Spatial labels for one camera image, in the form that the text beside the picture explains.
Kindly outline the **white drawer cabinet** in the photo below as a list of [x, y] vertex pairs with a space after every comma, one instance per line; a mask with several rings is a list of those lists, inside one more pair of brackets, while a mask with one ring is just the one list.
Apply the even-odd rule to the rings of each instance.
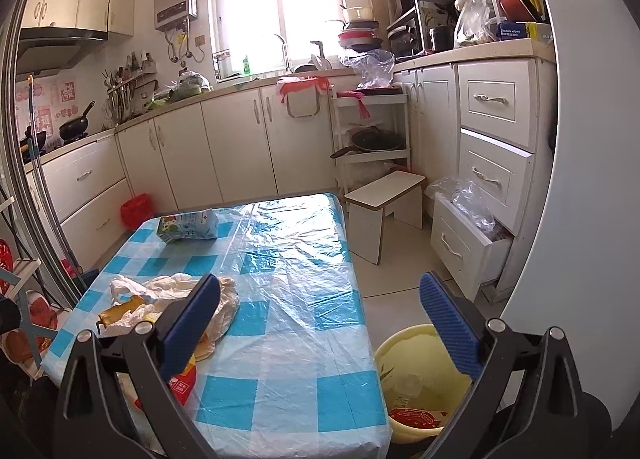
[[411, 165], [434, 182], [472, 180], [512, 245], [500, 278], [480, 288], [509, 297], [536, 237], [551, 176], [556, 75], [537, 57], [412, 67], [396, 72], [408, 95]]

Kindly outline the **small white step stool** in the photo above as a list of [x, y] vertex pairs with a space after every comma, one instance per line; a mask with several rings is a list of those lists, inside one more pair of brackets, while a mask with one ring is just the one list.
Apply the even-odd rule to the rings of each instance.
[[420, 230], [423, 227], [425, 181], [423, 175], [395, 171], [346, 194], [350, 251], [378, 265], [387, 216]]

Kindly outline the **grey refrigerator door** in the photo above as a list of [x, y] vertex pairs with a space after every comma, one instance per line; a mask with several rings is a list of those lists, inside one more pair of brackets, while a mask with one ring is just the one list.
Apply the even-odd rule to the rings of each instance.
[[546, 0], [558, 135], [544, 212], [504, 320], [562, 328], [621, 424], [639, 393], [639, 28], [623, 0]]

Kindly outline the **range hood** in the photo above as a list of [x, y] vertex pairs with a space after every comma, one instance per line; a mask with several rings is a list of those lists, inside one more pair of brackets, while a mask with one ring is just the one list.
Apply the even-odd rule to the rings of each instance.
[[81, 60], [107, 42], [106, 31], [34, 27], [20, 30], [20, 42], [16, 60], [16, 75], [26, 79], [56, 75], [61, 70], [72, 69]]

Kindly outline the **red bag on cabinet door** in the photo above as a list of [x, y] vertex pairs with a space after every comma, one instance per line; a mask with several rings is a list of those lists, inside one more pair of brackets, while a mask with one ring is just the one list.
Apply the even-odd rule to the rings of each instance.
[[277, 82], [277, 93], [284, 103], [290, 93], [315, 89], [319, 92], [328, 92], [331, 89], [331, 82], [326, 77], [282, 77]]

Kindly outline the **open white drawer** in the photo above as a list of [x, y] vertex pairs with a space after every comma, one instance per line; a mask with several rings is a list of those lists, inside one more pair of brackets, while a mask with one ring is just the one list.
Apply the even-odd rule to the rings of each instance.
[[431, 244], [464, 296], [474, 301], [480, 288], [497, 283], [512, 237], [498, 225], [487, 236], [443, 194], [434, 199]]

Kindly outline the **white tissue paper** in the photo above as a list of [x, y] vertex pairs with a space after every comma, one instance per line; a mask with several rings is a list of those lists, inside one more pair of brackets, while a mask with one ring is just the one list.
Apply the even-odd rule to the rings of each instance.
[[[220, 301], [204, 335], [198, 341], [195, 351], [198, 361], [215, 351], [216, 343], [226, 334], [239, 311], [240, 298], [234, 280], [230, 277], [219, 277], [218, 280]], [[144, 304], [134, 312], [125, 314], [111, 326], [102, 328], [101, 335], [126, 335], [140, 321], [157, 321], [168, 305], [187, 297], [197, 283], [198, 277], [184, 273], [158, 276], [146, 283], [137, 283], [134, 279], [117, 275], [110, 283], [112, 306], [128, 301], [133, 295], [143, 297]]]

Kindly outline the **white plastic bag on counter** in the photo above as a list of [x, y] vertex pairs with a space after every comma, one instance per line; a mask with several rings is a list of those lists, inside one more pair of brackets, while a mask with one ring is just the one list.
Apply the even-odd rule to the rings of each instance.
[[455, 0], [459, 13], [454, 27], [454, 48], [495, 42], [497, 21], [488, 0]]

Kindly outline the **red plastic basket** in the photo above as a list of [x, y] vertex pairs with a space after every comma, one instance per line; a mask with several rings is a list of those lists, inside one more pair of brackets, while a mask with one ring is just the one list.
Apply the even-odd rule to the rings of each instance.
[[134, 196], [120, 206], [120, 218], [130, 231], [137, 231], [142, 223], [153, 216], [152, 200], [148, 194]]

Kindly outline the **blue box on counter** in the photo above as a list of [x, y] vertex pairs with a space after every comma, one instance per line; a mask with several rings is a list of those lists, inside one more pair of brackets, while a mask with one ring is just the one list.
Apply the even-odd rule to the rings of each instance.
[[526, 23], [501, 22], [498, 25], [497, 37], [500, 41], [526, 39]]

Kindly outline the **clear plastic bag on counter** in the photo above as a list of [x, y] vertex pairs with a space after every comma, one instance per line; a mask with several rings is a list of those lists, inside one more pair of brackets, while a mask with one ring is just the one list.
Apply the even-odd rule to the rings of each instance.
[[368, 52], [357, 53], [354, 50], [346, 50], [340, 56], [343, 66], [352, 68], [360, 75], [357, 88], [381, 89], [392, 84], [394, 78], [395, 55], [382, 49], [374, 49]]

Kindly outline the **red saucepan on shelf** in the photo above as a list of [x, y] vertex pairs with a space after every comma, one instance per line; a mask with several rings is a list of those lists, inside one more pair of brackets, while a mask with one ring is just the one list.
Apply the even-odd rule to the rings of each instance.
[[500, 0], [500, 6], [510, 22], [542, 23], [542, 17], [531, 0]]

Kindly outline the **black frying pan on rack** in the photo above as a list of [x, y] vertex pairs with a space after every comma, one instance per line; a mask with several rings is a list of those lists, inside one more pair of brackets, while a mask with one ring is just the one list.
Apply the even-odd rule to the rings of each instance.
[[350, 144], [338, 149], [330, 158], [337, 159], [350, 153], [387, 152], [405, 148], [405, 138], [400, 134], [371, 126], [352, 134]]

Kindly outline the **clear plastic bags in drawer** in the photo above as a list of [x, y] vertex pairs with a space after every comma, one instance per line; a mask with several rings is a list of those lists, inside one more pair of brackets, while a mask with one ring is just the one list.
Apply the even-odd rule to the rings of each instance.
[[483, 190], [472, 180], [461, 176], [445, 176], [425, 188], [428, 198], [435, 199], [437, 194], [448, 199], [485, 235], [491, 237], [499, 233], [499, 223], [490, 212]]

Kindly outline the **white tiered kitchen rack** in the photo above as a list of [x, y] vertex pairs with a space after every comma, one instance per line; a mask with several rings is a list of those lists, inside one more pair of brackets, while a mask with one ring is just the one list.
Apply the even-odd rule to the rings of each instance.
[[331, 122], [331, 159], [342, 195], [411, 169], [409, 100], [399, 86], [334, 91]]

